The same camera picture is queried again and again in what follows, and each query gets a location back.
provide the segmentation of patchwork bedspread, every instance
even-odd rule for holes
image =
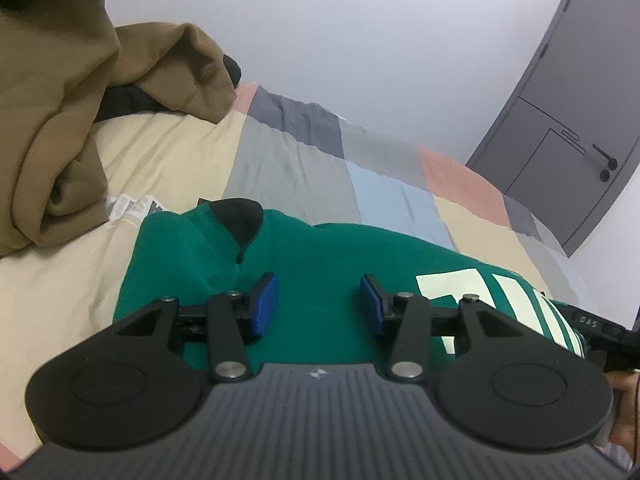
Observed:
[[[199,198],[246,197],[310,224],[412,235],[596,312],[554,236],[519,203],[445,155],[319,105],[241,84],[220,124],[146,113],[98,123],[93,134],[110,221],[59,248],[0,260],[1,467],[39,443],[24,409],[31,374],[111,322],[140,223],[158,210],[185,212]]]

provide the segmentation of door handle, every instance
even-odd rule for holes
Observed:
[[[616,170],[618,168],[618,161],[615,158],[607,155],[607,153],[605,153],[603,149],[599,148],[595,144],[592,144],[592,146],[594,150],[596,150],[600,155],[602,155],[604,158],[607,159],[607,167],[611,171]]]

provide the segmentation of brown jacket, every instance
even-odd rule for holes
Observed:
[[[104,0],[0,0],[0,256],[106,221],[87,137],[107,86],[217,123],[235,98],[222,56],[193,25],[114,29]]]

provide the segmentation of green sweatshirt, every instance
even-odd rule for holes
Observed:
[[[176,296],[187,305],[226,290],[249,291],[269,271],[279,279],[278,303],[266,334],[248,345],[254,370],[265,362],[383,360],[388,349],[370,334],[358,306],[365,273],[375,275],[390,294],[422,294],[434,306],[455,308],[463,294],[478,294],[584,356],[578,336],[553,304],[514,272],[380,228],[310,226],[244,199],[204,203],[182,215],[148,216],[114,320],[159,296]],[[431,351],[433,367],[441,368],[454,358],[452,338],[431,337]],[[206,368],[203,345],[188,345],[184,357]]]

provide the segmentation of gray ribbed panel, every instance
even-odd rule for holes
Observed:
[[[217,386],[174,434],[134,450],[48,444],[16,480],[618,480],[590,446],[545,457],[493,449],[460,433],[417,386],[372,365],[264,365]]]

